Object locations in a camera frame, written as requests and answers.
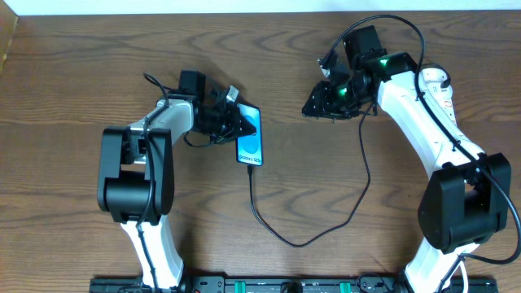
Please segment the blue screen Galaxy smartphone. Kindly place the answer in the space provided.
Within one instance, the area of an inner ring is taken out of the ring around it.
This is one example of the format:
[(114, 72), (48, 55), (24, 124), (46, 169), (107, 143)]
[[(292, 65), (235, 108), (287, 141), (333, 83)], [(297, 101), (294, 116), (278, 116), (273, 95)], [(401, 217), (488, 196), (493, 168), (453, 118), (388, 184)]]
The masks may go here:
[(261, 112), (258, 108), (238, 104), (241, 115), (253, 125), (255, 133), (242, 136), (236, 140), (236, 157), (239, 163), (261, 166), (263, 164), (263, 148), (261, 133)]

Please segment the white power strip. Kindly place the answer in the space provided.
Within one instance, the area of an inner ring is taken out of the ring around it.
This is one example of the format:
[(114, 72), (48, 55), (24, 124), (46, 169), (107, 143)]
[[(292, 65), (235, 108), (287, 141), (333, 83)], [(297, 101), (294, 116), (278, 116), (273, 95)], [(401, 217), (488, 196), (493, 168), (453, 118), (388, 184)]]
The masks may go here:
[(443, 98), (443, 101), (440, 103), (440, 105), (453, 124), (457, 125), (457, 120), (453, 108), (453, 100), (451, 98)]

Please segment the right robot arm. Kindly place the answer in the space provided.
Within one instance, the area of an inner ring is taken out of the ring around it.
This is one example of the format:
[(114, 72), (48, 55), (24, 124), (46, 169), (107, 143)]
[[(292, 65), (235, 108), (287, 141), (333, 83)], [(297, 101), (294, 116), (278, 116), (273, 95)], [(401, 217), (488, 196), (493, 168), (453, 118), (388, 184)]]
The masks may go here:
[(397, 292), (441, 292), (476, 248), (518, 213), (510, 199), (511, 166), (489, 155), (457, 126), (449, 73), (436, 63), (388, 53), (374, 26), (350, 28), (319, 64), (317, 83), (302, 109), (307, 117), (348, 120), (386, 112), (407, 137), (428, 183), (418, 207), (423, 239), (394, 284)]

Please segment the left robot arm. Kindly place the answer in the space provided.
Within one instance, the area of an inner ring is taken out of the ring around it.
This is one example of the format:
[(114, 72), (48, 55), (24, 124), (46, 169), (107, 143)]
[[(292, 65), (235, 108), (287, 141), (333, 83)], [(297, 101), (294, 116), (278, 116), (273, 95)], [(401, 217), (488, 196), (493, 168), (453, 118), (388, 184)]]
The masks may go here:
[(173, 241), (169, 213), (174, 199), (173, 146), (194, 131), (209, 145), (259, 132), (239, 110), (239, 90), (202, 72), (183, 70), (177, 87), (144, 78), (160, 89), (154, 109), (127, 126), (105, 128), (97, 202), (129, 236), (142, 276), (94, 278), (92, 292), (192, 292), (194, 281)]

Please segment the white USB charger plug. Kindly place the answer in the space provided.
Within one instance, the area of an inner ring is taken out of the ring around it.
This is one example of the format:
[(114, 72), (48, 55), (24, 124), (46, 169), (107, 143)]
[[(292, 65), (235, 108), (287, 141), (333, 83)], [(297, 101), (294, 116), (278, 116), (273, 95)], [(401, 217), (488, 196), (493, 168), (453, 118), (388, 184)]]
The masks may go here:
[(452, 97), (451, 78), (440, 68), (424, 68), (421, 75), (428, 91), (434, 98), (449, 99)]

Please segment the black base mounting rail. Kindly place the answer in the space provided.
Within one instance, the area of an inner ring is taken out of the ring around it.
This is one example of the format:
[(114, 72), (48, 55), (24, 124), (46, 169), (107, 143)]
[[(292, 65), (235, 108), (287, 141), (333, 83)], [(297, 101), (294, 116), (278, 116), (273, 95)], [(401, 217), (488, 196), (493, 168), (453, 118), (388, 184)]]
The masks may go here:
[[(284, 278), (223, 278), (199, 276), (185, 278), (180, 286), (169, 292), (190, 293), (356, 293), (395, 292), (395, 279), (368, 274), (360, 278), (284, 279)], [(141, 278), (93, 278), (89, 293), (153, 292)]]

